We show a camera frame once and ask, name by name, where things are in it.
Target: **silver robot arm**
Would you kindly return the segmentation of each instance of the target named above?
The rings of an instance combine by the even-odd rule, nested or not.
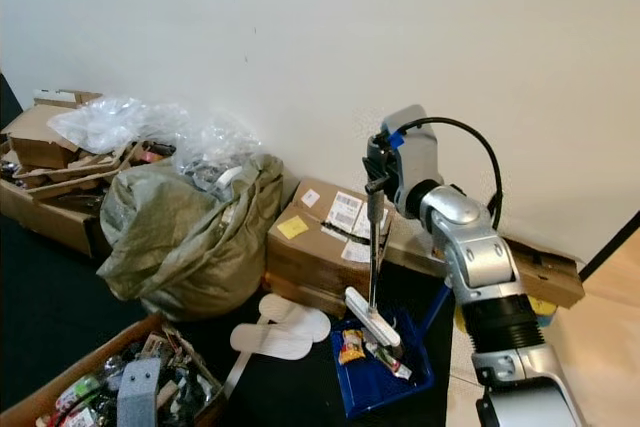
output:
[[[398,212],[419,219],[444,254],[474,344],[476,376],[485,387],[476,402],[482,425],[587,425],[487,208],[440,185],[437,143],[428,125],[394,140],[403,124],[423,117],[417,105],[387,117],[363,160],[371,179],[387,178],[385,193]]]

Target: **white wall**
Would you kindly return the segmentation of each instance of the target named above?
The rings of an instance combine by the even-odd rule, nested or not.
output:
[[[2,0],[2,20],[23,105],[66,87],[228,109],[294,174],[359,187],[366,137],[421,103],[493,143],[504,231],[589,260],[640,207],[640,0]],[[481,148],[436,132],[445,178],[487,199]]]

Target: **white slipper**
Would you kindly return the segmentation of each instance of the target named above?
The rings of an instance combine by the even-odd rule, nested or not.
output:
[[[277,325],[240,324],[231,332],[231,347],[238,352],[298,360],[311,350],[310,336],[294,334]]]
[[[312,307],[296,304],[276,294],[267,294],[260,301],[260,313],[277,322],[283,329],[313,338],[314,342],[324,340],[331,330],[331,322],[323,312]]]

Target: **black floor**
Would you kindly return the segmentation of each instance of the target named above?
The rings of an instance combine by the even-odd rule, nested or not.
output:
[[[4,78],[2,82],[4,125],[20,109]],[[5,217],[1,229],[0,406],[4,410],[146,313],[137,301],[124,303],[111,295],[95,275],[99,262],[28,232]],[[401,304],[418,320],[440,285],[440,280],[387,265],[380,277],[380,304]],[[226,316],[178,325],[220,381],[237,358],[229,335],[239,323],[257,320],[262,295],[256,293]],[[450,299],[426,339],[436,385],[355,424],[444,425],[452,316]],[[252,356],[222,422],[273,426],[345,423],[329,339],[315,344],[307,357],[295,362]]]

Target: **blue tray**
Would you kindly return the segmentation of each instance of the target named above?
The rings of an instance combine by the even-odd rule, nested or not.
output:
[[[395,328],[404,345],[402,363],[409,367],[413,374],[409,381],[394,377],[389,369],[366,349],[366,359],[340,365],[338,356],[342,348],[342,332],[346,329],[361,329],[362,323],[358,319],[352,319],[337,324],[331,331],[331,346],[348,419],[422,392],[431,388],[435,382],[422,337],[418,336],[408,312],[405,309],[390,309],[381,314],[387,321],[395,317]]]

